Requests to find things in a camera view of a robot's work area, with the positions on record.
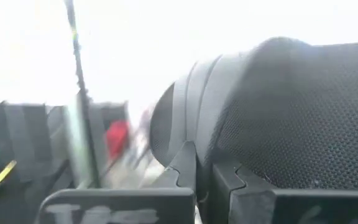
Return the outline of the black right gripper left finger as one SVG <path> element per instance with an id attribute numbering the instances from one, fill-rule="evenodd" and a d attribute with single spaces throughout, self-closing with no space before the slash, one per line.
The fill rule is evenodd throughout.
<path id="1" fill-rule="evenodd" d="M 185 142 L 164 172 L 141 189 L 59 190 L 36 224 L 195 224 L 196 149 Z"/>

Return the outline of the black foam slide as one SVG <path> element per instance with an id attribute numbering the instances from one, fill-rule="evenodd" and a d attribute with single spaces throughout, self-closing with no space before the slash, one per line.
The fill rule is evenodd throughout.
<path id="1" fill-rule="evenodd" d="M 358 189 L 358 43 L 276 37 L 197 61 L 150 123 L 162 165 L 186 142 L 201 190 L 223 154 L 283 189 Z"/>

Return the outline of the small red object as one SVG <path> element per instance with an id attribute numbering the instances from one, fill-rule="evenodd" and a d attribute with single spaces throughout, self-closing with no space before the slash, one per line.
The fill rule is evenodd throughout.
<path id="1" fill-rule="evenodd" d="M 111 160 L 116 160 L 124 151 L 129 138 L 129 123 L 117 120 L 106 131 L 106 141 Z"/>

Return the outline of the thin black pole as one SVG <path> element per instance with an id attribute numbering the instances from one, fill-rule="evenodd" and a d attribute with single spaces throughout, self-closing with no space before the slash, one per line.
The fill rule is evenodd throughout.
<path id="1" fill-rule="evenodd" d="M 69 117 L 73 123 L 71 133 L 73 134 L 73 150 L 78 156 L 76 159 L 79 172 L 79 188 L 100 188 L 98 163 L 94 151 L 94 139 L 90 120 L 90 103 L 88 98 L 83 69 L 81 63 L 80 43 L 76 29 L 74 0 L 64 0 L 67 9 L 68 23 L 71 29 L 73 42 L 73 55 L 76 65 L 76 79 L 78 93 L 71 109 L 68 110 Z"/>

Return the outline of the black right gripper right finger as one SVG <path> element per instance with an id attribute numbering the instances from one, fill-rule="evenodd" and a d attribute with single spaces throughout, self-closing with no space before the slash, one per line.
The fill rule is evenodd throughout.
<path id="1" fill-rule="evenodd" d="M 213 165 L 212 223 L 358 224 L 358 190 L 278 189 L 240 164 Z"/>

